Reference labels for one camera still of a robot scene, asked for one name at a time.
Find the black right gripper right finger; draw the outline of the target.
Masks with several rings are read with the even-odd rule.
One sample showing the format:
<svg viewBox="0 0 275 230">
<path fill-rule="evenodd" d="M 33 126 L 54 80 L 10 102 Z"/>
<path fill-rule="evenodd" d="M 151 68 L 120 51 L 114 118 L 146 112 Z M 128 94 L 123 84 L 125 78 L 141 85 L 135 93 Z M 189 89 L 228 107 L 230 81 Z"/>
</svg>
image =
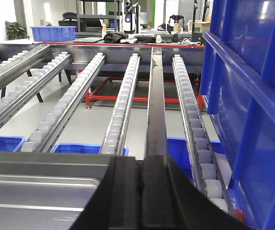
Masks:
<svg viewBox="0 0 275 230">
<path fill-rule="evenodd" d="M 142 175 L 142 229 L 249 229 L 199 192 L 171 156 L 148 155 Z"/>
</svg>

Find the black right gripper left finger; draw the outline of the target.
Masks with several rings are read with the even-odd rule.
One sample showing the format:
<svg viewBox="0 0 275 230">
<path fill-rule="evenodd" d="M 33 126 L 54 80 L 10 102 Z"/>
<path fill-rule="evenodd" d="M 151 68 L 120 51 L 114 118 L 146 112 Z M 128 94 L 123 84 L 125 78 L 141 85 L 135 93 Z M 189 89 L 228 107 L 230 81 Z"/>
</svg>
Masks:
<svg viewBox="0 0 275 230">
<path fill-rule="evenodd" d="M 71 230 L 137 230 L 138 168 L 133 157 L 111 157 L 93 196 Z"/>
</svg>

